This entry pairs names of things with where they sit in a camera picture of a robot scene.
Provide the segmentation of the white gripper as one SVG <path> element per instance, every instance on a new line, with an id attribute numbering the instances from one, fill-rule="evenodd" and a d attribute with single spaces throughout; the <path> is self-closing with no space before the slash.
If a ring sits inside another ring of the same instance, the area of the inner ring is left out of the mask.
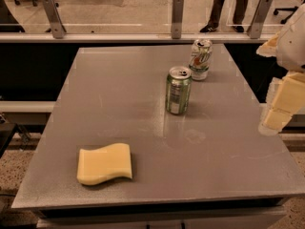
<path id="1" fill-rule="evenodd" d="M 305 107 L 305 5 L 297 9 L 280 33 L 259 46 L 256 53 L 276 57 L 279 66 L 293 71 L 281 79 L 272 79 L 260 117 L 258 131 L 276 135 Z"/>

